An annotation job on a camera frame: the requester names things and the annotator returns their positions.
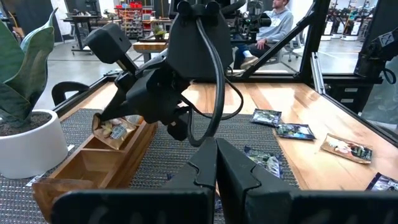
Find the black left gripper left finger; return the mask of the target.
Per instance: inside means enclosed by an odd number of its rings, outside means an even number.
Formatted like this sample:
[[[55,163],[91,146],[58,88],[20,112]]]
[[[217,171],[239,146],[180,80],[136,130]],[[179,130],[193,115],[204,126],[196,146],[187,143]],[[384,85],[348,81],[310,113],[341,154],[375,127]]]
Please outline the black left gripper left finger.
[[[56,200],[51,224],[212,224],[217,143],[207,138],[159,189],[76,190]]]

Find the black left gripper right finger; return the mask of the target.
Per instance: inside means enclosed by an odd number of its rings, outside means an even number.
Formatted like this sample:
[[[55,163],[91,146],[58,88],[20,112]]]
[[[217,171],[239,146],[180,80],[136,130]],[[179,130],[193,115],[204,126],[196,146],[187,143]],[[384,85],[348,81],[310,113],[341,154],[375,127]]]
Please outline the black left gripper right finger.
[[[226,224],[398,224],[398,193],[300,190],[218,138],[217,183]]]

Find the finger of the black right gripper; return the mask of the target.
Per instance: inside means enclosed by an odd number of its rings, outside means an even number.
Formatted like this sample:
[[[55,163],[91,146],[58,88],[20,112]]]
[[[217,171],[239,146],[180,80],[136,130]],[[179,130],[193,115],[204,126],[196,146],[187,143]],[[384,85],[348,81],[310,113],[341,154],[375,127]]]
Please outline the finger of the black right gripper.
[[[110,120],[130,114],[131,110],[126,101],[126,93],[118,89],[112,100],[98,117],[100,120]]]
[[[119,105],[115,107],[107,107],[101,113],[101,120],[107,121],[114,118],[121,118],[123,116],[129,115],[140,115],[144,118],[146,122],[149,122],[146,113],[147,107],[146,106],[131,106],[131,105]]]

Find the brown tea packet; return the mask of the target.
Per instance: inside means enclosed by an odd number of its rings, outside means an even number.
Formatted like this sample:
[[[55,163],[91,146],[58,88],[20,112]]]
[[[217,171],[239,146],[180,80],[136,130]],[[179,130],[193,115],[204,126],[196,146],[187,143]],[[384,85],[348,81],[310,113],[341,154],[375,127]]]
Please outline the brown tea packet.
[[[360,164],[370,164],[373,150],[369,146],[328,133],[320,149]]]
[[[136,128],[136,124],[130,123],[123,117],[102,121],[99,113],[93,115],[91,125],[94,137],[115,150],[120,150]]]

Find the grey woven placemat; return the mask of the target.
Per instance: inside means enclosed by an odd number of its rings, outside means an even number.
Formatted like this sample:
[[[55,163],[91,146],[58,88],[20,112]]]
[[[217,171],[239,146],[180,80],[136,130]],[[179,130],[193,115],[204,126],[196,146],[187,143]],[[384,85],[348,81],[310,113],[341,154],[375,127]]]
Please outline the grey woven placemat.
[[[80,109],[61,122],[67,144],[79,147],[91,134],[91,120],[95,109]],[[253,152],[275,154],[280,161],[282,180],[294,187],[298,183],[284,157],[273,129],[250,122],[251,115],[238,114],[222,121],[217,137],[226,139],[237,149],[250,147]],[[131,181],[132,188],[153,189],[163,186],[196,152],[188,141],[171,137],[163,124],[155,136]],[[0,175],[0,224],[47,224],[37,206],[28,179],[7,179]]]

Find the wooden workbench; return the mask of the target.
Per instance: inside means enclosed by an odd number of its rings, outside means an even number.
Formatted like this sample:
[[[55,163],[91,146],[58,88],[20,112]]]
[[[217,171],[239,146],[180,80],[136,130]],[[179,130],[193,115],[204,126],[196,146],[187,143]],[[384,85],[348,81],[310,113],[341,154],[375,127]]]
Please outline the wooden workbench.
[[[144,62],[149,61],[151,54],[161,53],[167,48],[166,42],[136,42],[132,45],[133,49],[143,55]]]

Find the small potted plant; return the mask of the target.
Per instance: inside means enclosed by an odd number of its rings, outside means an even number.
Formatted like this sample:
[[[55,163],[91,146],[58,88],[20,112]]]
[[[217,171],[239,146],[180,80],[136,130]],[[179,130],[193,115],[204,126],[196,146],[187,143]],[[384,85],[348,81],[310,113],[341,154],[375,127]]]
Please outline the small potted plant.
[[[167,32],[165,30],[163,30],[163,28],[161,28],[160,26],[156,25],[153,28],[153,33],[154,33],[155,40],[164,40],[165,34]]]

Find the red parts bin shelf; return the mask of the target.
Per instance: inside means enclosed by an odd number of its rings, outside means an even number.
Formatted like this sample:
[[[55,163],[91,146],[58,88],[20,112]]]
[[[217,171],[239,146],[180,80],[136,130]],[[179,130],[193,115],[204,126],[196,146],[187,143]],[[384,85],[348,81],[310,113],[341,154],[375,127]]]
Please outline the red parts bin shelf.
[[[141,39],[151,32],[154,7],[146,0],[127,0],[114,9],[121,20],[121,29],[129,39]]]

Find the black standing desk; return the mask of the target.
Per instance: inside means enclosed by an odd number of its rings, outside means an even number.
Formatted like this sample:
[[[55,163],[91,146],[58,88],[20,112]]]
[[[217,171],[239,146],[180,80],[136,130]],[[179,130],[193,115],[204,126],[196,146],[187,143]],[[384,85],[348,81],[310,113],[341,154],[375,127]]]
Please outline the black standing desk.
[[[72,55],[77,52],[93,54],[90,48],[86,45],[87,36],[95,29],[103,27],[107,24],[113,23],[118,26],[121,25],[120,19],[109,19],[100,16],[70,16],[63,19],[63,22],[69,22],[77,43],[72,46]]]

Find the white plant pot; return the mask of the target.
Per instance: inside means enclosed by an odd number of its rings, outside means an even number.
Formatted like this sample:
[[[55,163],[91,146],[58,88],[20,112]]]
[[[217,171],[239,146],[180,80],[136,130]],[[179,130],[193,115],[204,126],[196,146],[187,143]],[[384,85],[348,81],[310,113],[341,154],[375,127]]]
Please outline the white plant pot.
[[[59,165],[68,155],[67,142],[56,112],[44,113],[50,119],[29,131],[0,136],[0,174],[8,179],[25,179]]]

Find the black drawer cabinet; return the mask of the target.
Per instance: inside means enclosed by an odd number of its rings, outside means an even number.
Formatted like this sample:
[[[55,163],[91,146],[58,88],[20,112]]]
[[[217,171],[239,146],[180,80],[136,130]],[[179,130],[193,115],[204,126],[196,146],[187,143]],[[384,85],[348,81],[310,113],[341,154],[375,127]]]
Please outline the black drawer cabinet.
[[[373,86],[373,84],[331,84],[326,93],[351,111],[361,113]]]

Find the person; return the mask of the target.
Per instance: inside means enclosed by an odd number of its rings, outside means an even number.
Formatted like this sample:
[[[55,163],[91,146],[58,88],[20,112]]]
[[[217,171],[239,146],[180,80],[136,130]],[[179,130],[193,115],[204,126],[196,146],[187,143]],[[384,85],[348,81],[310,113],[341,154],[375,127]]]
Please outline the person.
[[[238,44],[235,51],[234,69],[245,70],[262,57],[278,40],[282,40],[291,30],[294,21],[287,8],[290,0],[273,0],[272,10],[264,11],[271,19],[271,25],[260,27],[256,43]]]

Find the silver aluminium bar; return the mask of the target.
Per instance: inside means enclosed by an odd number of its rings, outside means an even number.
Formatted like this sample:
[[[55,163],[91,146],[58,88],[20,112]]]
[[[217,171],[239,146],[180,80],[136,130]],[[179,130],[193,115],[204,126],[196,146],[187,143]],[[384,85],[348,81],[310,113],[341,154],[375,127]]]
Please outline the silver aluminium bar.
[[[312,67],[312,77],[313,77],[315,90],[319,94],[325,95],[326,89],[325,89],[325,84],[323,81],[320,60],[319,60],[318,54],[316,52],[312,52],[312,57],[311,57],[310,63],[311,63],[311,67]]]

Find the office chair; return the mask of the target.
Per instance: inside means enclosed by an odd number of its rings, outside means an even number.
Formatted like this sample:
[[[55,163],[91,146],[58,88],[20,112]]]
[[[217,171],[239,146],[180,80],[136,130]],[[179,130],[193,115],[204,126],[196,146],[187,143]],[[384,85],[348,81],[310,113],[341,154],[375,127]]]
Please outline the office chair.
[[[286,44],[280,53],[280,58],[287,55],[288,62],[292,61],[292,57],[302,57],[305,47],[306,35],[301,31],[296,37],[294,37],[288,44]]]

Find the white background robot station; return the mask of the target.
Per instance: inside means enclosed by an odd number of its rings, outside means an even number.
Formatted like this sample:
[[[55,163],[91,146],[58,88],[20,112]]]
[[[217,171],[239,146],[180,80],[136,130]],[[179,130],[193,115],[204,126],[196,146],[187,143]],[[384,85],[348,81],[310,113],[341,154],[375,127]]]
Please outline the white background robot station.
[[[346,22],[343,30],[343,34],[341,36],[341,40],[343,41],[355,41],[358,39],[359,29],[361,27],[362,18],[359,15],[358,9],[353,9]]]
[[[325,20],[325,26],[323,30],[323,35],[321,36],[321,41],[331,40],[332,27],[333,27],[333,9],[329,9]]]

